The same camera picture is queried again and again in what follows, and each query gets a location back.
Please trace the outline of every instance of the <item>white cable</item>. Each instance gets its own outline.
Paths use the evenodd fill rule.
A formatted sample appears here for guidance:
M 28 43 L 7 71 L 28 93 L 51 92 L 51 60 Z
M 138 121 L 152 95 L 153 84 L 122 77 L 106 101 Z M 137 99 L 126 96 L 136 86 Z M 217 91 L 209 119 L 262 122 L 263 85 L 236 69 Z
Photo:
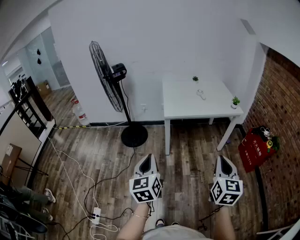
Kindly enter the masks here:
M 68 158 L 73 159 L 73 160 L 78 164 L 78 166 L 79 166 L 81 172 L 83 173 L 83 175 L 86 176 L 87 178 L 89 178 L 89 179 L 91 179 L 91 180 L 93 181 L 93 183 L 94 183 L 93 199 L 95 200 L 95 202 L 96 202 L 96 204 L 97 204 L 97 207 L 99 208 L 99 204 L 98 204 L 98 202 L 96 201 L 96 198 L 95 198 L 95 185 L 96 185 L 96 184 L 95 184 L 95 181 L 94 181 L 91 177 L 89 177 L 89 176 L 87 176 L 87 175 L 84 174 L 84 172 L 83 172 L 82 168 L 80 167 L 79 162 L 78 162 L 77 160 L 75 160 L 74 158 L 70 157 L 67 153 L 65 153 L 65 152 L 63 152 L 63 151 L 60 151 L 60 150 L 56 150 L 56 151 L 57 151 L 57 152 L 62 152 L 62 153 L 65 154 Z
M 90 218 L 88 217 L 88 215 L 86 214 L 85 210 L 83 209 L 82 205 L 81 205 L 81 204 L 80 204 L 80 202 L 79 202 L 79 199 L 78 199 L 78 197 L 77 197 L 77 195 L 76 195 L 75 189 L 74 189 L 74 187 L 73 187 L 73 185 L 72 185 L 72 181 L 71 181 L 71 179 L 70 179 L 70 177 L 69 177 L 69 175 L 68 175 L 68 173 L 67 173 L 67 170 L 66 170 L 66 167 L 65 167 L 65 165 L 63 164 L 63 162 L 62 162 L 62 160 L 61 160 L 61 158 L 60 158 L 60 156 L 59 156 L 58 152 L 56 151 L 56 148 L 55 148 L 55 146 L 54 146 L 54 144 L 53 144 L 53 142 L 52 142 L 51 138 L 50 138 L 50 137 L 48 137 L 48 139 L 49 139 L 49 141 L 51 142 L 51 144 L 52 144 L 52 146 L 53 146 L 53 148 L 54 148 L 54 150 L 55 150 L 55 152 L 56 152 L 57 156 L 59 157 L 59 159 L 60 159 L 60 161 L 61 161 L 61 164 L 63 165 L 63 167 L 64 167 L 64 169 L 65 169 L 65 171 L 66 171 L 67 178 L 69 178 L 69 181 L 70 181 L 70 183 L 71 183 L 72 189 L 73 189 L 73 191 L 74 191 L 74 193 L 75 193 L 75 196 L 76 196 L 76 199 L 77 199 L 77 201 L 78 201 L 79 205 L 81 206 L 81 208 L 82 208 L 82 210 L 83 210 L 83 212 L 84 212 L 85 216 L 86 216 L 86 217 L 87 217 L 87 218 L 90 220 Z
M 92 227 L 103 228 L 103 229 L 108 230 L 108 231 L 110 231 L 110 232 L 117 232 L 117 231 L 118 231 L 117 226 L 115 226 L 115 225 L 113 225 L 113 224 L 110 224 L 110 225 L 105 225 L 105 224 L 102 224 L 102 223 L 99 223 L 99 224 L 101 224 L 101 225 L 103 225 L 103 226 L 105 226 L 105 227 L 114 226 L 114 227 L 116 228 L 116 230 L 114 231 L 114 230 L 107 229 L 107 228 L 105 228 L 105 227 L 99 227 L 99 226 L 93 225 L 93 226 L 90 227 L 90 236 L 93 238 L 93 240 L 102 240 L 102 239 L 99 239 L 99 238 L 95 238 L 95 237 L 94 237 L 95 235 L 104 236 L 104 237 L 105 237 L 104 240 L 106 240 L 106 236 L 103 235 L 103 234 L 100 234 L 100 233 L 95 233 L 95 234 L 92 235 Z
M 99 126 L 99 127 L 81 127 L 81 128 L 108 128 L 108 127 L 114 127 L 114 126 L 120 125 L 120 124 L 122 124 L 124 122 L 119 122 L 119 123 L 117 123 L 115 125 L 107 125 L 107 126 Z
M 268 127 L 267 128 L 261 127 L 261 131 L 263 132 L 263 134 L 264 134 L 265 137 L 268 137 L 268 136 L 271 135 L 271 131 L 270 131 L 270 129 Z

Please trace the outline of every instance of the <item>standing fan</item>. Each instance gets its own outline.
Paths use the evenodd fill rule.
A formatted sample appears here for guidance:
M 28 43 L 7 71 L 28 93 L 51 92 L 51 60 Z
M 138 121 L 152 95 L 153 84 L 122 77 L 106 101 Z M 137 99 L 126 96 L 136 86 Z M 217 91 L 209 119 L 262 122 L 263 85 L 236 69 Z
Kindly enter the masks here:
M 129 126 L 121 134 L 122 142 L 128 147 L 141 146 L 147 140 L 148 132 L 142 125 L 133 123 L 128 114 L 119 84 L 119 81 L 125 78 L 127 72 L 124 64 L 119 63 L 110 67 L 99 44 L 94 41 L 90 43 L 90 55 L 92 56 L 100 82 L 112 106 L 117 112 L 122 112 L 123 109 L 125 111 Z

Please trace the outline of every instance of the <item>person's foot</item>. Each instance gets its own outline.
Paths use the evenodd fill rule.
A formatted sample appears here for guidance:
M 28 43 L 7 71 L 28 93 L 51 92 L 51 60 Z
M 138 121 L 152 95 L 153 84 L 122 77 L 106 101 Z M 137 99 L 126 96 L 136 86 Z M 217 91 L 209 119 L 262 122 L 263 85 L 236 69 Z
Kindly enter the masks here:
M 43 213 L 48 216 L 49 221 L 53 220 L 52 215 L 50 215 L 49 210 L 47 208 L 43 208 Z
M 165 226 L 165 221 L 164 221 L 162 218 L 160 218 L 160 219 L 158 219 L 158 220 L 156 221 L 155 227 L 157 227 L 157 226 L 159 226 L 159 225 L 160 225 L 160 227 L 161 227 L 161 226 Z
M 56 199 L 50 189 L 45 188 L 45 195 L 48 197 L 50 202 L 56 203 Z

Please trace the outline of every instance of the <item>bracelet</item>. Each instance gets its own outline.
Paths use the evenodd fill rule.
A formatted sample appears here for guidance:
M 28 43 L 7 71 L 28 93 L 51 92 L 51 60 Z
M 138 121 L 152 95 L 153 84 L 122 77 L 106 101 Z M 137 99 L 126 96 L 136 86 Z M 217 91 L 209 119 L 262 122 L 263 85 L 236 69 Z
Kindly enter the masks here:
M 132 216 L 137 216 L 137 217 L 140 217 L 140 218 L 144 218 L 144 219 L 148 219 L 148 217 L 143 217 L 143 216 L 139 216 L 139 215 L 136 215 L 134 213 L 131 214 Z

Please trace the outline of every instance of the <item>fan motor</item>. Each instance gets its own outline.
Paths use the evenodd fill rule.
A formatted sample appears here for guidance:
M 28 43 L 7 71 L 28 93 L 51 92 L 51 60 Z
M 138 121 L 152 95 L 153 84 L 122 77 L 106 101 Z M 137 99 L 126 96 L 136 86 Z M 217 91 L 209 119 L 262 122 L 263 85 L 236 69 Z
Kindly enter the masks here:
M 117 83 L 125 78 L 127 70 L 123 63 L 118 63 L 111 67 L 112 80 Z

